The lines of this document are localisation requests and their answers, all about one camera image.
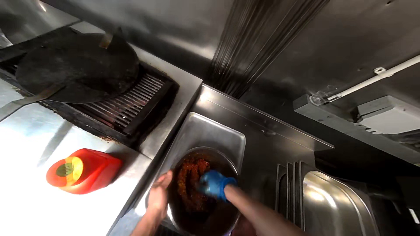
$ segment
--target red sauce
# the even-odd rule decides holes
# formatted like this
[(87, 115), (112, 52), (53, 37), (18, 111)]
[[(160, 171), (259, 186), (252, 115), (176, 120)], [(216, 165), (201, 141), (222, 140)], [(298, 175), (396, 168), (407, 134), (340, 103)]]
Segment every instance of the red sauce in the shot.
[(181, 196), (187, 212), (206, 211), (207, 196), (198, 192), (201, 175), (210, 169), (210, 164), (199, 157), (189, 157), (184, 160), (178, 173), (178, 194)]

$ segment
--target kitchen counter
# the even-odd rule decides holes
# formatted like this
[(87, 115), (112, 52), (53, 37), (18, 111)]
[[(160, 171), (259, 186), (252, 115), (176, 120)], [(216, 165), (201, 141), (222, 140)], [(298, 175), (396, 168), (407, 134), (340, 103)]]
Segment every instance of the kitchen counter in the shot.
[[(245, 135), (246, 146), (239, 176), (240, 187), (253, 198), (274, 209), (276, 200), (277, 165), (304, 161), (314, 166), (314, 151), (331, 149), (333, 146), (319, 140), (285, 122), (256, 110), (236, 99), (206, 85), (192, 105), (190, 112), (201, 114)], [(122, 217), (112, 230), (112, 236), (129, 235), (138, 220), (146, 212), (146, 196), (153, 181), (165, 168), (154, 173), (148, 187), (138, 196), (133, 208)], [(170, 220), (163, 225), (174, 229)]]
[[(73, 28), (103, 32), (81, 22)], [(159, 164), (188, 112), (196, 112), (243, 133), (246, 147), (239, 184), (247, 193), (274, 208), (277, 164), (303, 160), (314, 165), (316, 150), (333, 148), (272, 116), (222, 94), (202, 80), (137, 48), (140, 60), (168, 74), (180, 85), (163, 121), (138, 150), (104, 140), (73, 126), (39, 104), (18, 110), (0, 123), (3, 171), (0, 177), (6, 204), (2, 212), (10, 220), (8, 235), (129, 235), (146, 211), (145, 197), (160, 174)], [(0, 106), (20, 99), (0, 80)], [(109, 186), (86, 195), (73, 195), (50, 186), (48, 168), (74, 151), (90, 148), (110, 153), (125, 164)]]
[[(82, 32), (101, 32), (85, 22), (74, 25)], [(94, 136), (35, 103), (0, 122), (2, 214), (5, 235), (82, 236), (106, 235), (133, 202), (149, 178), (152, 160), (161, 156), (182, 122), (202, 80), (137, 48), (140, 60), (165, 72), (180, 85), (166, 117), (146, 137), (138, 150)], [(0, 107), (23, 98), (0, 79)], [(48, 168), (74, 151), (90, 148), (124, 160), (118, 178), (109, 186), (74, 195), (49, 185)]]

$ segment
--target wok handle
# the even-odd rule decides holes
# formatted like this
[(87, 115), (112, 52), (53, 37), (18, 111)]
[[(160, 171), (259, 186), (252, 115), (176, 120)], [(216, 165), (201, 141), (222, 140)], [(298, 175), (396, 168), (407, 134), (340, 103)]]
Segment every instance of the wok handle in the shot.
[(9, 102), (8, 104), (0, 108), (0, 122), (9, 117), (15, 111), (19, 110), (21, 107), (34, 102), (45, 100), (53, 96), (56, 92), (60, 91), (65, 86), (65, 84), (54, 84), (35, 96)]

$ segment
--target blue gloved hand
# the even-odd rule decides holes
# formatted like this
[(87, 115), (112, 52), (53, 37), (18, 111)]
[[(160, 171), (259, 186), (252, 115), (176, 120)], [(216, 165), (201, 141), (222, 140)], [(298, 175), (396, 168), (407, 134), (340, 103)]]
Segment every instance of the blue gloved hand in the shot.
[(198, 191), (226, 202), (224, 189), (228, 184), (236, 186), (236, 179), (226, 178), (221, 173), (210, 170), (201, 176)]

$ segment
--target metal grate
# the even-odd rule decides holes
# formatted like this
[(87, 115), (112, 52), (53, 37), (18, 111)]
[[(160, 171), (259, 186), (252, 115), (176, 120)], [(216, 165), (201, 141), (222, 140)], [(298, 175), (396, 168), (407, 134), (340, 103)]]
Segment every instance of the metal grate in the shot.
[(165, 82), (146, 73), (140, 81), (118, 97), (101, 102), (72, 104), (115, 130), (122, 131), (137, 116)]

